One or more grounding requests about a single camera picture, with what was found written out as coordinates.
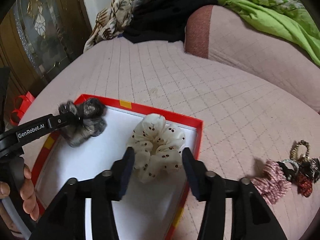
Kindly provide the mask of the person left hand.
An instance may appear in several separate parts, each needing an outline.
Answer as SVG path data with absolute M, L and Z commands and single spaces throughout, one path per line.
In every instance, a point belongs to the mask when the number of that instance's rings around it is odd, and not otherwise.
M 31 171 L 26 164 L 24 165 L 24 183 L 20 188 L 20 196 L 23 200 L 23 210 L 25 213 L 27 213 L 33 221 L 37 221 L 40 210 L 36 201 L 34 185 L 31 181 Z

